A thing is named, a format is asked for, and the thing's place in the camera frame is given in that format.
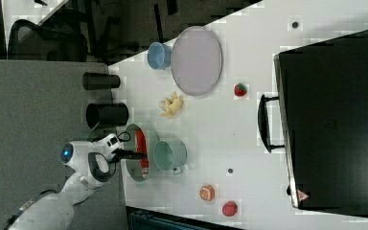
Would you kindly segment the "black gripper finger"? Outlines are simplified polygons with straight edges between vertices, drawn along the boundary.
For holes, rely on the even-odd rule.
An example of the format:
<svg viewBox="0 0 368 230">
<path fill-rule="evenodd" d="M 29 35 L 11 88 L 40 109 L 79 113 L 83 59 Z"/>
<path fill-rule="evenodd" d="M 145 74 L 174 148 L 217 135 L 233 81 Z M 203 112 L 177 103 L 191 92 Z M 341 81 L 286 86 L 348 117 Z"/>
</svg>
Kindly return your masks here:
<svg viewBox="0 0 368 230">
<path fill-rule="evenodd" d="M 116 149 L 114 151 L 113 162 L 119 163 L 121 160 L 142 160 L 146 159 L 148 155 L 143 152 L 135 152 L 133 150 Z"/>
</svg>

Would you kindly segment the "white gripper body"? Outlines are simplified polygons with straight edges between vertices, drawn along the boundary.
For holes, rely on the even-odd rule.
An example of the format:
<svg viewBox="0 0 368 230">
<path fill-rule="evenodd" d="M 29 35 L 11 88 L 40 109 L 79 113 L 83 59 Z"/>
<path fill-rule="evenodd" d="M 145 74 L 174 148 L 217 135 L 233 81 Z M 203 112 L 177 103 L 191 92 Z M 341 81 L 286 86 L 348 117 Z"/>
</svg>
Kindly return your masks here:
<svg viewBox="0 0 368 230">
<path fill-rule="evenodd" d="M 99 140 L 98 144 L 103 147 L 102 154 L 106 160 L 111 160 L 116 154 L 116 150 L 121 150 L 124 146 L 115 133 L 108 134 Z"/>
</svg>

